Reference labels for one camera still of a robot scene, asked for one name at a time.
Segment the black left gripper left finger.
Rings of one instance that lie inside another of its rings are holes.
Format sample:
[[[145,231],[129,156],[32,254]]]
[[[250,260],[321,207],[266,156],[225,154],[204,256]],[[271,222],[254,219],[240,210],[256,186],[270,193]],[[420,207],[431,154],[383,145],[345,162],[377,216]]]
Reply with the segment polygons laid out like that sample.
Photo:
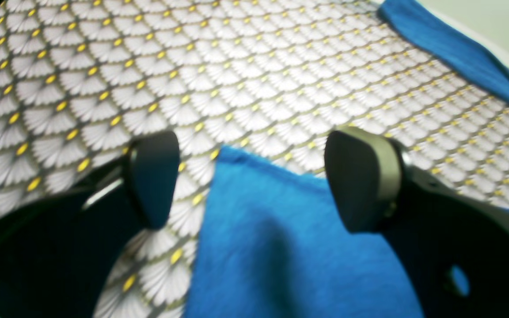
[[[166,224],[180,165],[167,130],[0,219],[0,318],[91,318],[126,244]]]

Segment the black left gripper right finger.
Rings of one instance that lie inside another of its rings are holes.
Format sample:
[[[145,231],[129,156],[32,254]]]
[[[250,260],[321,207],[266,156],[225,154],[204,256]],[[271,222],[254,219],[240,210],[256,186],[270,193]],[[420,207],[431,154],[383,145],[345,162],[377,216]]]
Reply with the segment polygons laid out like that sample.
[[[426,318],[509,318],[509,212],[458,194],[396,139],[327,136],[327,181],[346,230],[380,234]]]

